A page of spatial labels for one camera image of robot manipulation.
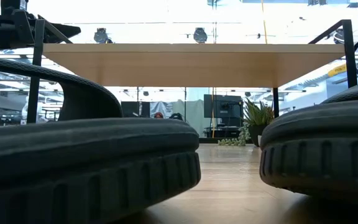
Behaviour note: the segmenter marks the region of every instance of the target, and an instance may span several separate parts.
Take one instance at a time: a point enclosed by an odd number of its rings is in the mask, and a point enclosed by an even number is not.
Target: glass wall
[[[105,28],[107,37],[118,44],[196,44],[200,40],[197,40],[195,30],[202,28],[207,44],[306,44],[341,19],[352,20],[354,40],[358,41],[358,7],[354,1],[348,0],[265,0],[264,11],[257,0],[96,0],[93,5],[98,10],[74,0],[31,0],[27,9],[50,22],[80,27],[81,34],[71,38],[74,43],[96,44],[95,32],[98,28]],[[319,44],[341,43],[340,36],[341,31],[337,30]],[[358,68],[358,50],[356,53]],[[0,51],[0,57],[32,63],[32,49],[4,50]],[[280,114],[313,106],[347,89],[344,64],[345,60],[341,58],[281,86]],[[43,58],[42,66],[74,75],[47,58]],[[11,92],[5,91],[7,96],[0,90],[1,114],[22,114],[29,80],[0,73],[0,89],[13,88],[15,90]],[[204,114],[204,95],[238,96],[242,101],[272,105],[272,92],[266,88],[106,88],[122,103],[126,116],[154,117],[161,113],[168,118],[180,113],[200,136],[205,135],[207,127],[230,123]],[[42,109],[39,114],[45,113],[49,120],[57,119],[63,101],[61,89],[43,80],[40,94],[39,102],[48,104],[48,107],[43,107],[47,109]]]

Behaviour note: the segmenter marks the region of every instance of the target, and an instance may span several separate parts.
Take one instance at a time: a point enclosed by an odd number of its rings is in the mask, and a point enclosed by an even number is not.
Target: wooden tabletop
[[[341,44],[45,44],[104,86],[279,87],[344,56]]]
[[[264,184],[260,149],[202,144],[201,182],[117,223],[358,223],[358,206],[294,194]]]

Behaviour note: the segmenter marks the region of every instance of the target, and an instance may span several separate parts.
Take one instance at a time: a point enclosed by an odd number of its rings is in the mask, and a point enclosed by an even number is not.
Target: spotlight
[[[106,40],[109,39],[106,33],[106,28],[98,28],[96,32],[94,33],[93,37],[94,41],[96,41],[98,44],[105,44]]]
[[[107,38],[106,40],[104,40],[104,43],[105,44],[113,44],[114,42],[110,38]]]
[[[208,36],[205,33],[204,28],[197,27],[193,35],[194,40],[199,44],[205,44]]]
[[[334,33],[334,43],[335,44],[344,44],[345,40],[344,40],[344,33],[343,33],[343,29],[339,28],[335,30]]]

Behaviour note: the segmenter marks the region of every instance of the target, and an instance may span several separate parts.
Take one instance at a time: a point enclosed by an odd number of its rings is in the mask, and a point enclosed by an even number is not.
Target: ceiling light
[[[63,102],[64,101],[64,97],[62,96],[47,96],[45,97],[45,100],[48,99],[51,99],[51,100],[55,100],[55,101],[60,101],[60,102]]]
[[[305,93],[306,90],[279,90],[279,93]]]
[[[13,88],[3,88],[0,89],[0,91],[20,91],[19,89],[13,89]]]
[[[42,107],[43,110],[47,110],[47,111],[60,111],[60,108],[50,108],[50,107]]]
[[[38,91],[59,91],[59,90],[53,90],[53,89],[39,89]]]
[[[20,59],[20,55],[0,55],[0,58],[4,58],[4,59]]]
[[[6,85],[6,86],[9,86],[9,87],[14,87],[14,88],[28,88],[29,87],[29,86],[21,84],[19,82],[0,81],[0,84]]]
[[[270,92],[270,90],[263,90],[263,89],[257,89],[257,88],[246,88],[242,90],[230,90],[230,89],[217,89],[218,92],[249,92],[249,93],[267,93]]]
[[[50,103],[45,103],[42,105],[43,107],[48,107],[48,108],[61,108],[63,106],[63,104],[50,104]]]

